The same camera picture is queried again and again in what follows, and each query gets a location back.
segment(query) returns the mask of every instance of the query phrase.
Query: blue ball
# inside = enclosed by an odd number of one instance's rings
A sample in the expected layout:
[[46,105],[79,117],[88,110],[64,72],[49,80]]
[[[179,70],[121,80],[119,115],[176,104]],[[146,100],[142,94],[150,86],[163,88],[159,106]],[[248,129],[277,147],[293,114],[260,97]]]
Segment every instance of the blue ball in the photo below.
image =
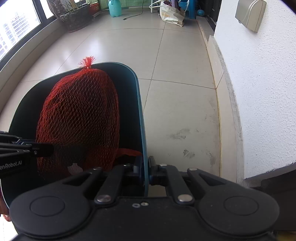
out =
[[205,15],[205,11],[202,9],[197,10],[197,15],[203,17]]

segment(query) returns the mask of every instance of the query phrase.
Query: screw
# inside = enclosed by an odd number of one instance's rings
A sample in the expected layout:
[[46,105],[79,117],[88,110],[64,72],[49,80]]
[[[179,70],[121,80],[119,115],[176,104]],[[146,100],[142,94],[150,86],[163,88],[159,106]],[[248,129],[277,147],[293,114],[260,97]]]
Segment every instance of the screw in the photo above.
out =
[[109,202],[111,201],[111,197],[109,195],[103,194],[103,195],[99,195],[97,196],[96,200],[98,202]]
[[134,208],[139,208],[139,207],[141,207],[141,205],[140,205],[139,203],[133,203],[133,204],[132,204],[132,207],[134,207]]
[[141,202],[141,205],[142,205],[142,206],[148,206],[149,203],[148,203],[148,202]]
[[190,202],[192,201],[193,197],[191,195],[188,194],[182,194],[178,196],[178,200],[180,202]]

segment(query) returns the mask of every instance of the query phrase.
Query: beige wall-mounted box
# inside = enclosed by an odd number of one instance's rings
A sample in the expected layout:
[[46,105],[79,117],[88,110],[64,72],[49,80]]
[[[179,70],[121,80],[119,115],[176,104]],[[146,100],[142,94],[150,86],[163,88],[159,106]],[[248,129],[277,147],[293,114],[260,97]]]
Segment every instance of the beige wall-mounted box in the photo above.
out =
[[239,0],[235,18],[246,28],[258,32],[265,6],[264,0]]

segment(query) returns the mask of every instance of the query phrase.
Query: window frame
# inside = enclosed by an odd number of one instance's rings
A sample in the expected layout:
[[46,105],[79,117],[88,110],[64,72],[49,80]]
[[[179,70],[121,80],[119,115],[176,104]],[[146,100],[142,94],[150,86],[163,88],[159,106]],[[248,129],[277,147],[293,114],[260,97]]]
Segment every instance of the window frame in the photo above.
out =
[[35,34],[41,31],[44,27],[49,25],[52,21],[57,18],[53,15],[49,19],[46,18],[45,13],[43,11],[40,0],[32,0],[33,5],[35,7],[35,11],[40,20],[40,24],[35,27],[32,31],[27,33],[15,46],[12,47],[11,50],[0,60],[0,71],[3,67],[8,63],[8,61],[12,58],[12,56],[26,43],[28,42]]

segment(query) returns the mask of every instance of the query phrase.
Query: turquoise plastic jug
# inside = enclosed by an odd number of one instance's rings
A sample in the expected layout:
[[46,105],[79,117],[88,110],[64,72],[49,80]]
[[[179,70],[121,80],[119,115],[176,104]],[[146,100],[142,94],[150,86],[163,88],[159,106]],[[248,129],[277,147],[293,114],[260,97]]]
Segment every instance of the turquoise plastic jug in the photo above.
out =
[[111,17],[121,16],[121,3],[119,0],[109,1],[109,12]]

